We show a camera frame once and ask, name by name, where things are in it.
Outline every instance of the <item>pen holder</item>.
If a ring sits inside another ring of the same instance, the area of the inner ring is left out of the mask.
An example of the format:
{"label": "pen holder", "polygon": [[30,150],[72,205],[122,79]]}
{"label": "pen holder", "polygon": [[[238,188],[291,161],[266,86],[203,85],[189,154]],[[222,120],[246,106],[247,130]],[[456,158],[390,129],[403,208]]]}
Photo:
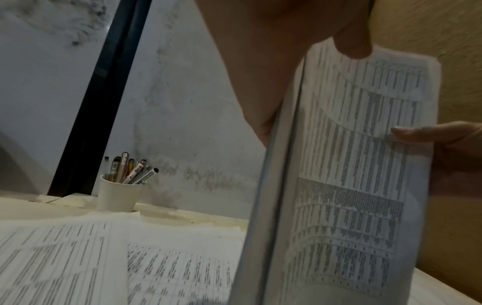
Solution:
{"label": "pen holder", "polygon": [[100,176],[99,196],[97,198],[97,210],[111,212],[132,212],[143,184],[120,184],[110,182]]}

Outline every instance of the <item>table surface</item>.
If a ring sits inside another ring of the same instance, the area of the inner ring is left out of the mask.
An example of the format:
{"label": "table surface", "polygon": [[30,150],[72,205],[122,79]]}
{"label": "table surface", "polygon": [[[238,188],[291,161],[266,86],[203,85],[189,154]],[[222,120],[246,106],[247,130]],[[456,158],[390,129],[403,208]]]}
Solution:
{"label": "table surface", "polygon": [[[82,216],[95,210],[96,198],[73,194],[64,198],[0,191],[0,220],[35,220]],[[136,204],[135,211],[143,220],[168,226],[193,226],[212,224],[216,227],[240,227],[246,231],[248,221],[182,210]],[[415,269],[410,291],[409,305],[480,305],[455,289]]]}

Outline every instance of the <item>open book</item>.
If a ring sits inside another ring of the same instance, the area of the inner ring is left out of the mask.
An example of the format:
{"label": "open book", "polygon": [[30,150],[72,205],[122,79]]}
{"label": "open book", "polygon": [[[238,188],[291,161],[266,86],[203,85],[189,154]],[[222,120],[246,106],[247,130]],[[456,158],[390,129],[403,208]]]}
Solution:
{"label": "open book", "polygon": [[439,87],[434,58],[312,47],[272,133],[230,305],[406,304],[432,148],[390,127],[434,125]]}

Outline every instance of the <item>paper sheet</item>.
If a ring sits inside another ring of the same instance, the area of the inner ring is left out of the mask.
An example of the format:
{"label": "paper sheet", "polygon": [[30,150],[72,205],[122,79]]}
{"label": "paper sheet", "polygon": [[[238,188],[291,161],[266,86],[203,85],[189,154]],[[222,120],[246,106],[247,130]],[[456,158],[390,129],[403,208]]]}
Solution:
{"label": "paper sheet", "polygon": [[326,41],[305,73],[265,301],[405,304],[431,147],[387,135],[436,123],[440,66],[380,48],[350,60]]}
{"label": "paper sheet", "polygon": [[129,304],[225,303],[242,244],[130,223]]}
{"label": "paper sheet", "polygon": [[127,304],[123,216],[0,224],[1,304]]}

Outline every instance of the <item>hand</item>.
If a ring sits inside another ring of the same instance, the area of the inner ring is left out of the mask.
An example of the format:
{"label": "hand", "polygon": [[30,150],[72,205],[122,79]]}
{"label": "hand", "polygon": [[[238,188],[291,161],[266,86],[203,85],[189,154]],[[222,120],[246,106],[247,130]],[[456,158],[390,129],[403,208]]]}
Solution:
{"label": "hand", "polygon": [[196,0],[246,121],[268,145],[276,110],[312,44],[333,37],[351,58],[371,54],[368,0]]}
{"label": "hand", "polygon": [[431,195],[482,198],[482,123],[393,127],[392,133],[408,143],[435,143]]}

